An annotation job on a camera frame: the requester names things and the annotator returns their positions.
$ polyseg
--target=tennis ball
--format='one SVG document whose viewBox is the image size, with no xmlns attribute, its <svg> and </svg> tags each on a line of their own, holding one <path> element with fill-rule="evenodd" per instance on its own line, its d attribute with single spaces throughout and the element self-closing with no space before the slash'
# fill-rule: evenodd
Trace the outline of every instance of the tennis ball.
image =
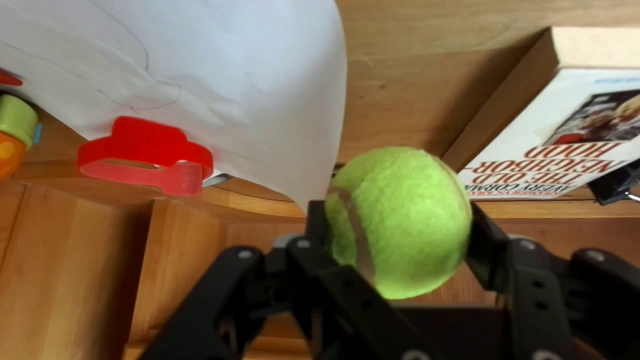
<svg viewBox="0 0 640 360">
<path fill-rule="evenodd" d="M 442 285 L 463 264 L 473 205 L 457 173 L 417 147 L 381 147 L 333 180 L 329 251 L 389 300 Z"/>
</svg>

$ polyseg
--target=white paper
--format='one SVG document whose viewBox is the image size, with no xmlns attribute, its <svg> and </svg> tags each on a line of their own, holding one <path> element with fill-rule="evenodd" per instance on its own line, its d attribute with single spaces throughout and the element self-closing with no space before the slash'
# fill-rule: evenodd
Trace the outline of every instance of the white paper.
<svg viewBox="0 0 640 360">
<path fill-rule="evenodd" d="M 333 0 L 0 0 L 0 27 L 0 68 L 82 136 L 174 124 L 221 171 L 324 197 L 347 95 Z"/>
</svg>

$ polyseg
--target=orange object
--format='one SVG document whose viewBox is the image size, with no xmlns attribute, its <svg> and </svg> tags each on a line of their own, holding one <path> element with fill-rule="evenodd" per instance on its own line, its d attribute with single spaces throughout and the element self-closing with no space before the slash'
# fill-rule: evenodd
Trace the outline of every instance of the orange object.
<svg viewBox="0 0 640 360">
<path fill-rule="evenodd" d="M 27 144 L 0 131 L 0 180 L 11 177 L 25 160 Z"/>
</svg>

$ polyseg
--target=book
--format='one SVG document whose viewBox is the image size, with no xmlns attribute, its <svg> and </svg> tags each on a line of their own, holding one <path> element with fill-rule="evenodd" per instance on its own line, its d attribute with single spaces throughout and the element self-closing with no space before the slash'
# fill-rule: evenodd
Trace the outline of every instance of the book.
<svg viewBox="0 0 640 360">
<path fill-rule="evenodd" d="M 542 33 L 444 153 L 475 200 L 557 197 L 640 158 L 640 27 Z"/>
</svg>

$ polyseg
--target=red plastic object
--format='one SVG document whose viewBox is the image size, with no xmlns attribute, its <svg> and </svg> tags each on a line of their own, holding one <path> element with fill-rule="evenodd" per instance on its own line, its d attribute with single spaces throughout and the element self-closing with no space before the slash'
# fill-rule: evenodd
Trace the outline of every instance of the red plastic object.
<svg viewBox="0 0 640 360">
<path fill-rule="evenodd" d="M 214 170 L 214 156 L 189 141 L 174 125 L 120 115 L 113 136 L 87 141 L 79 153 L 80 171 L 93 177 L 157 185 L 166 193 L 190 195 Z"/>
<path fill-rule="evenodd" d="M 0 83 L 5 86 L 23 86 L 23 80 L 0 68 Z"/>
</svg>

